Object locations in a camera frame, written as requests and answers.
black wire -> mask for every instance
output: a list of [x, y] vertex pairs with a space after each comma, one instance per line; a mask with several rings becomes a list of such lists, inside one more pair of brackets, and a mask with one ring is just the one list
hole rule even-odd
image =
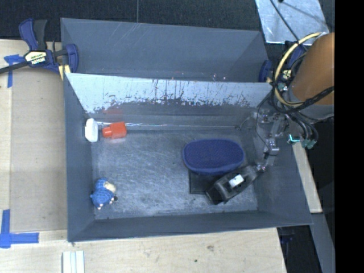
[[305, 115], [305, 114], [303, 114], [303, 113], [301, 113], [300, 111], [297, 111], [300, 115], [302, 115], [304, 118], [306, 118], [306, 119], [308, 119], [308, 120], [310, 120], [310, 121], [314, 121], [314, 124], [315, 123], [318, 123], [318, 122], [321, 122], [321, 121], [325, 121], [325, 120], [327, 120], [327, 119], [329, 119], [329, 118], [331, 118], [331, 117], [334, 117], [334, 115], [330, 115], [330, 116], [328, 116], [328, 117], [325, 117], [325, 118], [312, 118], [312, 117], [309, 117], [309, 116], [307, 116], [307, 115]]
[[325, 96], [330, 94], [332, 91], [334, 91], [334, 86], [326, 88], [325, 90], [321, 91], [319, 94], [305, 100], [300, 106], [288, 109], [286, 111], [286, 113], [289, 114], [289, 113], [293, 113], [293, 112], [305, 109], [306, 107], [309, 107], [309, 106], [315, 104], [317, 101], [323, 99]]
[[307, 127], [305, 126], [305, 124], [302, 121], [299, 121], [297, 118], [289, 116], [286, 114], [286, 117], [288, 117], [291, 121], [296, 122], [303, 130], [303, 138], [307, 139], [308, 138], [308, 133], [307, 133]]
[[[283, 18], [282, 14], [278, 10], [277, 6], [275, 6], [273, 0], [269, 0], [269, 1], [272, 3], [275, 11], [277, 11], [278, 15], [280, 16], [280, 18], [282, 19], [282, 21], [284, 22], [284, 24], [287, 26], [287, 28], [289, 29], [289, 31], [291, 32], [291, 34], [295, 37], [295, 39], [296, 39], [296, 41], [298, 43], [298, 41], [300, 40], [299, 37], [295, 34], [295, 32], [293, 31], [293, 29], [288, 25], [287, 21]], [[302, 47], [307, 51], [307, 48], [303, 44], [302, 44]]]

black cable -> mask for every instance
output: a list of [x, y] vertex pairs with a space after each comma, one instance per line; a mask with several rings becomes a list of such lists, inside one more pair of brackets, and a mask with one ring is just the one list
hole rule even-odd
[[325, 121], [325, 120], [327, 120], [327, 119], [329, 119], [329, 118], [331, 118], [331, 117], [334, 117], [334, 115], [330, 115], [330, 116], [325, 117], [325, 118], [312, 118], [312, 117], [309, 117], [309, 116], [307, 116], [307, 115], [305, 115], [305, 114], [301, 113], [300, 111], [297, 111], [297, 112], [298, 112], [300, 115], [302, 115], [304, 118], [308, 119], [309, 121], [314, 121], [314, 123], [313, 123], [313, 124], [315, 124], [315, 123], [319, 123], [319, 122], [321, 122], [321, 121]]
[[308, 139], [309, 134], [308, 134], [308, 130], [307, 130], [307, 127], [305, 126], [305, 124], [302, 121], [298, 120], [297, 118], [291, 117], [291, 116], [289, 116], [287, 114], [286, 114], [286, 117], [288, 119], [290, 119], [291, 121], [297, 123], [302, 128], [302, 130], [303, 130], [303, 138], [304, 139]]
[[[300, 40], [299, 37], [295, 34], [295, 32], [293, 31], [293, 29], [288, 25], [287, 21], [284, 19], [284, 17], [282, 16], [282, 14], [280, 13], [280, 11], [278, 10], [277, 6], [275, 6], [273, 0], [269, 0], [269, 1], [272, 3], [275, 11], [277, 11], [278, 15], [280, 16], [280, 18], [282, 19], [282, 21], [284, 22], [284, 24], [287, 26], [287, 28], [289, 29], [289, 31], [291, 32], [291, 34], [295, 37], [295, 39], [296, 39], [296, 41], [298, 43], [298, 41]], [[305, 49], [305, 51], [307, 51], [307, 48], [303, 44], [302, 44], [302, 47]]]

cable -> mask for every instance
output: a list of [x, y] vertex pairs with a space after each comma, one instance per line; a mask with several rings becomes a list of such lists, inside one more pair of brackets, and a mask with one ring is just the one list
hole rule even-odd
[[293, 122], [296, 122], [302, 128], [302, 130], [303, 130], [303, 138], [304, 139], [308, 139], [308, 136], [309, 136], [308, 130], [307, 130], [306, 125], [302, 121], [299, 121], [296, 118], [290, 117], [288, 114], [286, 114], [285, 117], [288, 118], [288, 119], [290, 119]]
[[[273, 83], [276, 83], [276, 80], [280, 74], [280, 71], [283, 67], [283, 64], [286, 62], [286, 60], [288, 59], [288, 57], [290, 56], [290, 54], [295, 50], [296, 47], [298, 47], [299, 45], [301, 45], [302, 43], [306, 42], [307, 40], [311, 39], [311, 38], [315, 38], [317, 36], [321, 35], [321, 32], [315, 32], [312, 34], [309, 34], [307, 36], [305, 36], [304, 38], [298, 40], [298, 42], [294, 43], [293, 45], [290, 46], [290, 48], [285, 52], [285, 54], [283, 55], [282, 59], [280, 60], [277, 69], [275, 71], [274, 77], [273, 77]], [[287, 102], [286, 100], [284, 100], [281, 95], [279, 94], [277, 88], [275, 89], [275, 95], [277, 97], [277, 99], [285, 104], [285, 105], [301, 105], [303, 104], [303, 102]]]
[[282, 19], [282, 21], [284, 22], [284, 24], [287, 26], [287, 28], [289, 29], [289, 31], [291, 32], [291, 34], [295, 37], [296, 41], [299, 41], [299, 37], [295, 34], [295, 32], [293, 31], [293, 29], [288, 25], [287, 21], [283, 18], [282, 14], [278, 10], [277, 6], [275, 6], [273, 0], [269, 0], [269, 1], [272, 3], [275, 11], [277, 11], [278, 15], [280, 16], [280, 18]]

table surface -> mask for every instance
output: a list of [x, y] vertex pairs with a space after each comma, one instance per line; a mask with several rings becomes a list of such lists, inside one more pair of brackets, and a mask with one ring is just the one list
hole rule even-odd
[[[27, 51], [21, 40], [0, 40], [0, 67], [4, 56]], [[7, 76], [0, 75], [0, 212], [10, 209], [11, 232], [40, 234], [37, 244], [0, 249], [0, 272], [61, 272], [62, 253], [78, 250], [87, 273], [287, 272], [275, 228], [67, 242], [61, 78], [25, 67], [7, 88]], [[294, 145], [293, 152], [310, 211], [322, 212], [305, 151]]]

blue stuffed toy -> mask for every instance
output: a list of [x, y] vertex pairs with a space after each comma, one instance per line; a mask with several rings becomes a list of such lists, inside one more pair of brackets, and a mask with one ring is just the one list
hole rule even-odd
[[96, 181], [94, 192], [90, 195], [92, 203], [97, 209], [101, 209], [106, 204], [113, 203], [116, 200], [115, 196], [116, 187], [103, 177]]

